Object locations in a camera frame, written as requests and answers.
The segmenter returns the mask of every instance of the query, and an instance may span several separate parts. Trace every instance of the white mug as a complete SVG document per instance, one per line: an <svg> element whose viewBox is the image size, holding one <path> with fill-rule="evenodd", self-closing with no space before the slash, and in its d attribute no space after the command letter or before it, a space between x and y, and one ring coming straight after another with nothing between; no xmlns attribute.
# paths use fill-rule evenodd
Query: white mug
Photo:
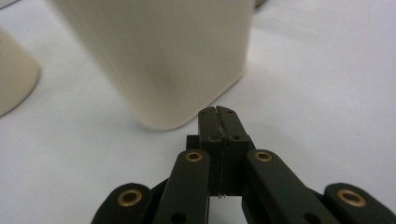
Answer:
<svg viewBox="0 0 396 224"><path fill-rule="evenodd" d="M245 71L253 0L52 0L131 106L177 128Z"/></svg>

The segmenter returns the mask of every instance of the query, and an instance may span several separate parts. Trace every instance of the screw hole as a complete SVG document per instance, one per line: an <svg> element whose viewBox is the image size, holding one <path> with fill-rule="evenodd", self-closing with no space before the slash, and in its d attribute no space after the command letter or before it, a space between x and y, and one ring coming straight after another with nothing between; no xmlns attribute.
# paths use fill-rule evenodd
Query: screw hole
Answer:
<svg viewBox="0 0 396 224"><path fill-rule="evenodd" d="M355 191L349 189L340 189L338 190L337 195L342 201L352 206L363 207L366 205L364 198Z"/></svg>
<svg viewBox="0 0 396 224"><path fill-rule="evenodd" d="M271 161L272 160L272 156L271 154L267 153L267 152L256 152L254 154L254 157L256 157L257 160L259 161Z"/></svg>
<svg viewBox="0 0 396 224"><path fill-rule="evenodd" d="M171 221L173 224L183 224L186 223L187 217L182 213L176 213L172 215Z"/></svg>
<svg viewBox="0 0 396 224"><path fill-rule="evenodd" d="M120 194L117 201L119 205L129 207L139 203L142 197L142 193L139 190L127 189L122 194Z"/></svg>
<svg viewBox="0 0 396 224"><path fill-rule="evenodd" d="M309 224L320 224L321 223L320 219L317 216L310 214L310 213L305 214L304 218Z"/></svg>
<svg viewBox="0 0 396 224"><path fill-rule="evenodd" d="M190 152L186 155L187 161L200 161L202 159L202 154L199 152Z"/></svg>

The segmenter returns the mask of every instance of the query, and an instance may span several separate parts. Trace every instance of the black plastic part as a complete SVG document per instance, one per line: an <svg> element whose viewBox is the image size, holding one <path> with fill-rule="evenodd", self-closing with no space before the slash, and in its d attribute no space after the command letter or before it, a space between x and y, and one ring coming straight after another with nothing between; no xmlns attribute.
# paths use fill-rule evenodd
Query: black plastic part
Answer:
<svg viewBox="0 0 396 224"><path fill-rule="evenodd" d="M243 159L254 146L233 110L221 106L217 110L225 138L223 191L228 196L241 196L245 182Z"/></svg>
<svg viewBox="0 0 396 224"><path fill-rule="evenodd" d="M210 157L202 150L178 155L153 224L207 223L209 166Z"/></svg>
<svg viewBox="0 0 396 224"><path fill-rule="evenodd" d="M249 151L245 165L249 183L271 223L338 223L275 153Z"/></svg>
<svg viewBox="0 0 396 224"><path fill-rule="evenodd" d="M119 198L123 193L124 196L121 197L121 200L126 203L125 205L119 203ZM143 185L126 184L120 186L114 189L99 207L92 224L143 224L145 223L144 215L149 207L150 199L150 190Z"/></svg>
<svg viewBox="0 0 396 224"><path fill-rule="evenodd" d="M324 195L308 189L275 153L254 150L231 109L209 107L198 120L199 135L187 136L169 179L152 190L138 184L113 190L92 224L205 224L209 195L242 196L248 224L396 224L362 189L335 184Z"/></svg>
<svg viewBox="0 0 396 224"><path fill-rule="evenodd" d="M165 190L167 183L168 183L168 179L165 179L163 182L161 182L159 185L157 185L150 191L151 200L149 203L149 207L146 210L146 214L142 224L150 224L152 222L152 219L154 219L154 216L157 212L157 208L160 205L161 197L163 196L163 191Z"/></svg>
<svg viewBox="0 0 396 224"><path fill-rule="evenodd" d="M198 113L199 148L210 155L210 195L223 195L222 172L224 158L224 143L222 130L214 107L201 110Z"/></svg>
<svg viewBox="0 0 396 224"><path fill-rule="evenodd" d="M210 195L241 196L243 159L255 147L238 116L226 107L209 107L198 114L198 126L199 135L187 137L187 149L199 145L210 155Z"/></svg>
<svg viewBox="0 0 396 224"><path fill-rule="evenodd" d="M385 205L355 186L332 184L325 189L324 200L342 223L396 224L396 216Z"/></svg>

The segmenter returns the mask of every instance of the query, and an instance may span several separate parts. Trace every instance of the beige container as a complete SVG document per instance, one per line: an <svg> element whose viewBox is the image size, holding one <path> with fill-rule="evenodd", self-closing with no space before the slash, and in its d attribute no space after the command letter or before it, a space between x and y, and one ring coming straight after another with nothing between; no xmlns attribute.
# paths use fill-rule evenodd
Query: beige container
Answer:
<svg viewBox="0 0 396 224"><path fill-rule="evenodd" d="M0 116L29 95L38 77L32 56L0 27Z"/></svg>
<svg viewBox="0 0 396 224"><path fill-rule="evenodd" d="M152 129L187 123L244 74L252 0L52 2Z"/></svg>

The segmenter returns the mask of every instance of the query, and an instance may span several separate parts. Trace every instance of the white table surface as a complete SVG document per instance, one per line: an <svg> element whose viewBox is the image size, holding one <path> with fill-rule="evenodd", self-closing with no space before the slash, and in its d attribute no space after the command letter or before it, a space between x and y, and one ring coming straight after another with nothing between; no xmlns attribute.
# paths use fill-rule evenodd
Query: white table surface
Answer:
<svg viewBox="0 0 396 224"><path fill-rule="evenodd" d="M311 189L365 189L396 212L396 1L268 0L253 15L247 73L213 105L235 110L258 148ZM0 118L0 223L90 223L116 187L170 175L197 119L140 127L45 0L0 10L40 63L32 94ZM209 223L246 223L213 198Z"/></svg>

